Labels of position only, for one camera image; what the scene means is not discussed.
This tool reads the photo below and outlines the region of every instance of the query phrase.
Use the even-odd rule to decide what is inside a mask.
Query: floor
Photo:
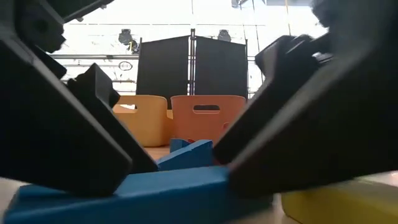
[[[147,152],[154,158],[159,159],[169,153],[168,147],[157,147],[148,148]],[[7,209],[8,204],[14,195],[15,191],[25,183],[2,179],[0,178],[0,223],[2,223],[2,216],[4,211]],[[280,206],[280,198],[278,195],[275,196],[274,206],[268,210],[264,210],[261,213],[246,217],[242,220],[235,220],[231,224],[298,224],[292,219],[286,217],[283,213],[282,207]]]

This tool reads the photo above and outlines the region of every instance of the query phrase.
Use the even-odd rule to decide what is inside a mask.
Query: black panel
[[[137,95],[167,99],[186,95],[188,88],[188,38],[176,37],[142,43],[138,63]]]
[[[247,98],[246,46],[197,37],[195,94],[238,95]]]

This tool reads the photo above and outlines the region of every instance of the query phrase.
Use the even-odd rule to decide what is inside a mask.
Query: blue foam block
[[[184,139],[170,139],[170,152],[174,152],[183,147],[189,146],[191,143]]]
[[[112,197],[78,198],[37,185],[19,189],[5,224],[224,223],[268,207],[228,190],[225,167],[132,174]]]
[[[213,142],[199,140],[160,158],[159,170],[188,169],[213,165]]]

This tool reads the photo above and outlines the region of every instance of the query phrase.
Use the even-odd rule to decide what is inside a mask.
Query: yellow foam block
[[[282,206],[286,215],[301,224],[397,224],[395,174],[282,194]]]

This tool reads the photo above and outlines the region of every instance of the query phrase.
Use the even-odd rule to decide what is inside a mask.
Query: orange storage bin
[[[175,138],[209,139],[214,144],[246,103],[242,96],[173,96],[171,100]],[[197,110],[198,106],[217,106],[219,110]]]
[[[137,109],[121,105],[136,105]],[[164,97],[121,96],[113,111],[142,146],[157,147],[169,144],[171,121],[167,117],[167,100]]]

